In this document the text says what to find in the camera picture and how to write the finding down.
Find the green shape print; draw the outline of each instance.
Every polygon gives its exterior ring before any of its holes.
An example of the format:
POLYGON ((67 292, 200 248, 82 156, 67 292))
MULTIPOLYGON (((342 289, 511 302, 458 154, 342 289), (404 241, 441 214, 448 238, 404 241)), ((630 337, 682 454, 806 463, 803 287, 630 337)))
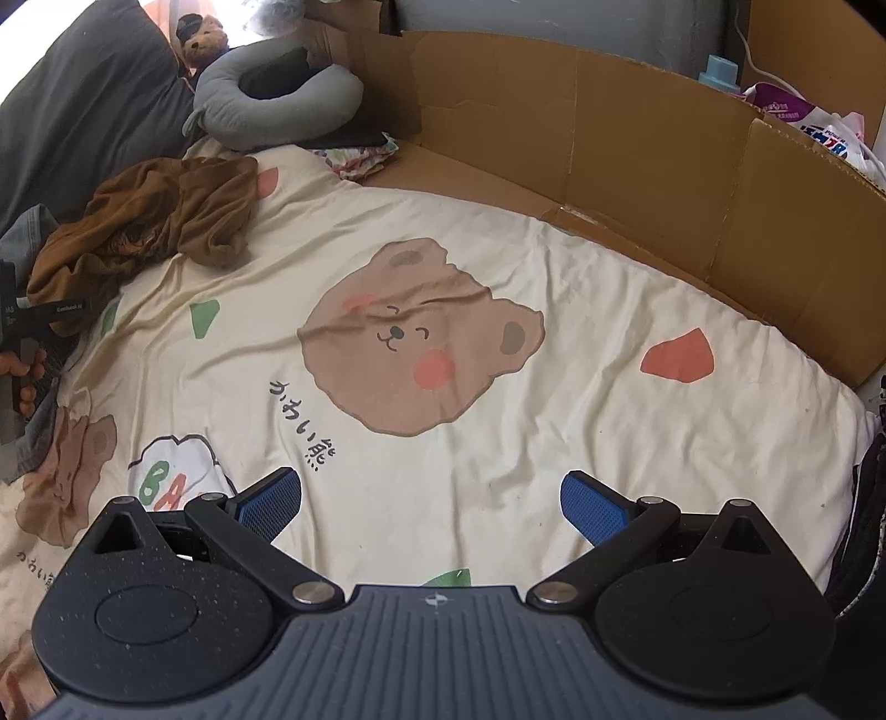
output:
POLYGON ((190 306, 190 324, 194 328, 194 337, 203 340, 209 332, 209 325, 215 320, 222 306, 217 300, 195 302, 190 306))
POLYGON ((426 588, 470 588, 470 570, 464 567, 461 570, 452 570, 443 575, 437 575, 433 580, 424 584, 426 588))
POLYGON ((120 298, 117 298, 114 302, 107 306, 105 309, 105 313, 102 316, 102 330, 101 335, 99 337, 104 338, 113 327, 113 321, 117 319, 117 308, 120 306, 120 298))

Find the bed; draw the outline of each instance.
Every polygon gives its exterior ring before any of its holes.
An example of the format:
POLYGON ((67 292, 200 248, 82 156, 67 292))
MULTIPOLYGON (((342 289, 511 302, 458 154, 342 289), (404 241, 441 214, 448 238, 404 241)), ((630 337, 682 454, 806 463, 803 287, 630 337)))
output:
POLYGON ((45 460, 0 487, 7 710, 51 697, 30 621, 112 497, 174 510, 279 466, 302 499, 275 545, 346 591, 524 593, 590 547, 572 469, 684 512, 749 497, 824 590, 874 416, 778 330, 525 215, 254 157, 248 256, 124 285, 45 460))

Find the finger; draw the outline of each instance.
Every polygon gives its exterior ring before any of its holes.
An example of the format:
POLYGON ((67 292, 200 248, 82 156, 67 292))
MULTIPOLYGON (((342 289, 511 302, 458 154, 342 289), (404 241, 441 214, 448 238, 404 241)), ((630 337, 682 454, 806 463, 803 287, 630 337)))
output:
POLYGON ((15 375, 23 378, 30 368, 19 360, 19 357, 10 351, 0 353, 0 375, 15 375))

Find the white cable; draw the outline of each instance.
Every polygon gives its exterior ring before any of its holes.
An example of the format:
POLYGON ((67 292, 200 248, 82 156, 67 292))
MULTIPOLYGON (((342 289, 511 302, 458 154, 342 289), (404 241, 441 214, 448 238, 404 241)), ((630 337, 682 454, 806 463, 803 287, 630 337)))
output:
MULTIPOLYGON (((777 82, 780 86, 782 86, 782 88, 787 90, 792 95, 796 95, 801 100, 806 100, 806 98, 803 97, 803 95, 800 93, 800 91, 797 88, 795 88, 793 85, 791 85, 789 82, 782 80, 778 75, 775 75, 772 73, 767 73, 766 70, 761 70, 759 67, 754 65, 754 61, 750 56, 750 45, 748 44, 748 38, 746 38, 744 36, 742 29, 740 27, 738 27, 738 11, 739 11, 739 8, 736 7, 735 8, 735 17, 733 18, 733 24, 735 25, 735 32, 738 33, 738 36, 742 39, 742 45, 744 45, 744 57, 748 61, 748 65, 750 66, 750 69, 753 70, 758 75, 763 75, 763 77, 777 82)), ((880 162, 880 159, 876 155, 874 155, 874 151, 872 151, 867 145, 865 145, 863 140, 858 139, 858 137, 856 137, 856 139, 859 141, 859 145, 861 145, 861 149, 863 151, 865 151, 867 158, 874 163, 874 167, 877 168, 877 173, 880 175, 880 178, 883 180, 884 189, 886 189, 886 169, 883 168, 883 165, 880 162)))

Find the person's hand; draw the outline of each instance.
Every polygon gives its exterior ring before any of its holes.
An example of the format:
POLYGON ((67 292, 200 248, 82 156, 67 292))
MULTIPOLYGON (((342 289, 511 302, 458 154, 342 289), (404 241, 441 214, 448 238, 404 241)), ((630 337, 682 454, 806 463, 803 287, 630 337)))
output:
MULTIPOLYGON (((39 380, 46 374, 43 367, 43 360, 46 359, 45 350, 37 350, 34 358, 34 364, 28 367, 26 363, 19 360, 19 357, 11 350, 0 353, 0 376, 15 375, 17 378, 24 378, 30 374, 34 380, 39 380)), ((19 412, 26 418, 30 418, 34 414, 34 400, 37 398, 37 391, 30 386, 21 389, 19 398, 19 412)))

